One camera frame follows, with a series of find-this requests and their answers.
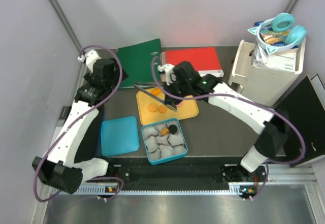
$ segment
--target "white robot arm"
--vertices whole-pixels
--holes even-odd
[[[108,162],[100,158],[92,158],[94,151],[87,155],[91,157],[81,157],[77,159],[77,151],[80,144],[87,144],[87,140],[96,140],[99,135],[99,126],[91,127],[94,120],[102,121],[102,108],[94,108],[100,101],[106,98],[117,83],[119,71],[114,59],[103,59],[96,50],[90,50],[85,54],[86,60],[82,60],[90,70],[85,75],[88,82],[78,89],[71,111],[63,125],[59,135],[66,132],[65,136],[58,142],[55,148],[49,153],[47,159],[42,164],[39,173],[40,180],[49,186],[63,190],[67,193],[74,193],[80,184],[97,176],[107,173]],[[93,109],[78,120],[73,127],[69,126],[80,115]],[[95,133],[95,137],[86,138],[87,131]],[[32,166],[37,168],[40,157],[35,157]]]
[[[239,100],[238,98],[248,99],[233,91],[228,85],[211,74],[200,77],[189,62],[181,62],[177,66],[171,64],[158,66],[158,71],[166,77],[164,89],[180,97],[213,93],[233,95],[233,98],[213,96],[205,99],[205,101],[221,107],[242,120],[259,135],[258,140],[240,161],[240,165],[247,172],[254,172],[268,158],[275,157],[287,139],[287,126],[274,118],[272,112]],[[179,102],[180,100],[175,100],[166,95],[165,104],[169,107]]]

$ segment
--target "white box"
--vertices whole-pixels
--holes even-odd
[[[306,39],[299,45],[294,73],[251,67],[249,53],[255,44],[242,40],[239,44],[229,85],[238,83],[237,92],[262,105],[272,106],[303,71]]]

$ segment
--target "green binder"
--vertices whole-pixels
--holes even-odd
[[[122,81],[120,88],[133,88],[134,82],[153,82],[151,61],[155,56],[160,57],[160,53],[160,39],[119,48],[117,56],[128,74],[128,78]]]

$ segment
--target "black lid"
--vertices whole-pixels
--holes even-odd
[[[168,131],[171,133],[171,134],[176,134],[177,133],[177,126],[176,125],[170,125],[168,127]]]

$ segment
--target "orange cookie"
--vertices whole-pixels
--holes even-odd
[[[165,113],[167,111],[167,107],[166,106],[159,106],[158,111],[160,113]]]
[[[153,94],[153,95],[158,95],[158,94],[161,93],[161,89],[160,88],[154,88],[150,93]]]
[[[168,133],[168,128],[167,127],[163,128],[160,133],[161,135],[166,135]]]
[[[151,103],[148,106],[148,111],[150,111],[150,112],[155,112],[157,109],[158,109],[158,106],[156,104],[154,104],[154,103]]]

